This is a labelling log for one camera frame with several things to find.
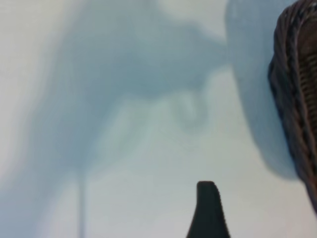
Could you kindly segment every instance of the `black object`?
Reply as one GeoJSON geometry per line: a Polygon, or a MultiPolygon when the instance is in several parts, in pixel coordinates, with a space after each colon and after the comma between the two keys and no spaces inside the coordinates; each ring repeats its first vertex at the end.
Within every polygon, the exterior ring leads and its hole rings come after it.
{"type": "Polygon", "coordinates": [[[220,194],[213,182],[197,184],[197,205],[187,238],[230,238],[220,194]]]}

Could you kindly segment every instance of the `white wall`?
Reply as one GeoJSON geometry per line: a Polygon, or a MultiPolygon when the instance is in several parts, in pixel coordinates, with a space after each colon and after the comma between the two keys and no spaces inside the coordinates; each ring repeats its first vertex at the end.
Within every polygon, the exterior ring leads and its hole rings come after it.
{"type": "Polygon", "coordinates": [[[291,0],[1,0],[0,237],[316,237],[266,70],[291,0]]]}

